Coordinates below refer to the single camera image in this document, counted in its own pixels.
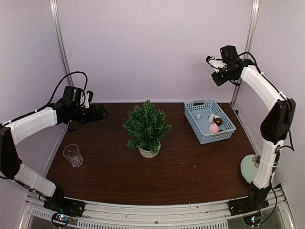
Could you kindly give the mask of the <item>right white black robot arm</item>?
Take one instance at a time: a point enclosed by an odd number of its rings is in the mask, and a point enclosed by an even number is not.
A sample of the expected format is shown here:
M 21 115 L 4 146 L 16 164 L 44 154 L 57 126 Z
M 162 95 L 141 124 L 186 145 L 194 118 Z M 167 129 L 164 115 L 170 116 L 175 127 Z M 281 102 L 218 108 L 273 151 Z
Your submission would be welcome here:
M 236 47 L 224 46 L 220 49 L 221 58 L 207 56 L 206 62 L 214 68 L 213 81 L 217 86 L 230 81 L 235 84 L 241 79 L 247 83 L 262 99 L 269 113 L 260 126 L 263 138 L 263 151 L 260 157 L 258 172 L 251 182 L 248 196 L 243 199 L 230 201 L 233 208 L 246 207 L 255 210 L 264 204 L 272 189 L 272 181 L 278 166 L 284 141 L 291 139 L 291 124 L 295 113 L 296 103 L 277 89 L 261 72 L 256 59 L 244 59 L 237 53 Z

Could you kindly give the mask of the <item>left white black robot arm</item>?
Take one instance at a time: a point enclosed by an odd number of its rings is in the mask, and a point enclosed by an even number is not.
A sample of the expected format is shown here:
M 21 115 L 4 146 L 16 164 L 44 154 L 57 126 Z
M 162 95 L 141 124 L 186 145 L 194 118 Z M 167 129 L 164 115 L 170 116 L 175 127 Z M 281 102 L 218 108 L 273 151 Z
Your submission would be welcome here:
M 27 188 L 50 198 L 50 204 L 58 212 L 64 212 L 68 200 L 56 193 L 58 186 L 24 165 L 16 146 L 26 138 L 49 127 L 76 121 L 80 125 L 106 118 L 109 113 L 100 104 L 92 103 L 93 92 L 66 86 L 63 96 L 55 103 L 35 110 L 0 126 L 0 171 L 5 179 L 20 182 Z

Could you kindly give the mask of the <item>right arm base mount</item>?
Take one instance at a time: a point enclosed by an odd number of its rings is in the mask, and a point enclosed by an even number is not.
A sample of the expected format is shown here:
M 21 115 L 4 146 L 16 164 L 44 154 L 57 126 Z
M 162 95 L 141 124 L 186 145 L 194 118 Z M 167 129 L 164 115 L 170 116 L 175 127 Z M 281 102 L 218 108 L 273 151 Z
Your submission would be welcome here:
M 263 222 L 262 209 L 269 206 L 267 200 L 253 202 L 249 198 L 230 199 L 227 202 L 231 216 L 242 215 L 245 225 L 258 227 Z

